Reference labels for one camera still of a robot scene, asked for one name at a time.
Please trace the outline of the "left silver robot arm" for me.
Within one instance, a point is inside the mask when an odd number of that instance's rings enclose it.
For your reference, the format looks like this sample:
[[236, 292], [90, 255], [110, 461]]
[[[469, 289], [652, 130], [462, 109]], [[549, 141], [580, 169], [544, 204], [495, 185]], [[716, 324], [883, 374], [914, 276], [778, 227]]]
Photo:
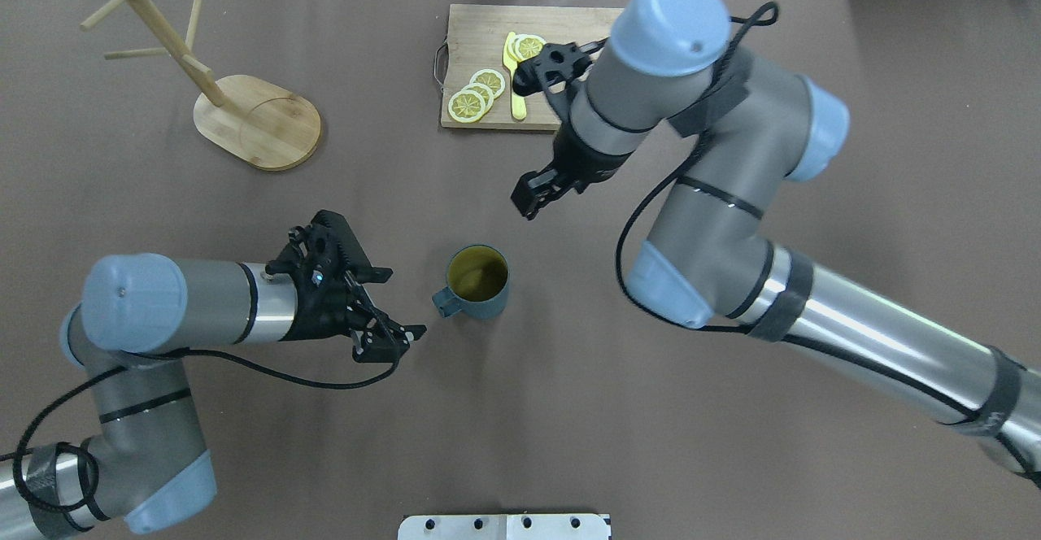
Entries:
[[64, 318], [64, 354], [88, 381], [59, 398], [93, 393], [100, 433], [82, 443], [30, 446], [22, 436], [2, 477], [4, 539], [71, 539], [122, 519], [137, 535], [191, 519], [218, 485], [187, 380], [185, 358], [227, 359], [297, 385], [352, 390], [375, 384], [306, 380], [228, 354], [228, 345], [349, 337], [360, 363], [384, 377], [426, 333], [372, 302], [365, 285], [391, 272], [331, 257], [282, 255], [268, 264], [109, 255], [86, 277]]

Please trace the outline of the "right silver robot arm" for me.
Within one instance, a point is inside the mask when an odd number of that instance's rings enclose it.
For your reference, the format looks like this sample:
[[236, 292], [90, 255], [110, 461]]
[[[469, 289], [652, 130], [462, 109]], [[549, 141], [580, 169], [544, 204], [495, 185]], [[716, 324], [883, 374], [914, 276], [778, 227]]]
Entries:
[[650, 317], [799, 348], [977, 440], [1039, 483], [1039, 371], [864, 287], [763, 232], [785, 181], [819, 176], [849, 111], [810, 77], [744, 45], [778, 5], [734, 16], [722, 0], [629, 0], [608, 37], [547, 43], [512, 71], [559, 119], [551, 161], [511, 194], [525, 218], [608, 181], [659, 125], [693, 147], [640, 200], [614, 273]]

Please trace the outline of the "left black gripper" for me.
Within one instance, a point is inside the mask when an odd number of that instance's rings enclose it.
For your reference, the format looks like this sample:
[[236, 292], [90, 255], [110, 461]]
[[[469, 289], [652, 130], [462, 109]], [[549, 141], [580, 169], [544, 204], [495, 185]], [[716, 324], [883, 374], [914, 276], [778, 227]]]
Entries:
[[284, 258], [283, 273], [289, 274], [296, 288], [296, 311], [285, 342], [351, 336], [351, 352], [356, 363], [383, 364], [400, 359], [412, 343], [427, 332], [427, 325], [369, 326], [369, 315], [361, 311], [351, 285], [385, 284], [393, 269], [371, 264], [342, 266], [327, 257]]

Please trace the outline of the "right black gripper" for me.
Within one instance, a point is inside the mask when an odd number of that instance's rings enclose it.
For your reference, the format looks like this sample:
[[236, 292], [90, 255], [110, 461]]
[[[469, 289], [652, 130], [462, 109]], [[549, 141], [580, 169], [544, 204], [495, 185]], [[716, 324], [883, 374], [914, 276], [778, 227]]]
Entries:
[[511, 192], [513, 206], [529, 220], [570, 191], [609, 180], [635, 151], [635, 133], [595, 113], [580, 113], [562, 121], [551, 150], [551, 168], [525, 173]]

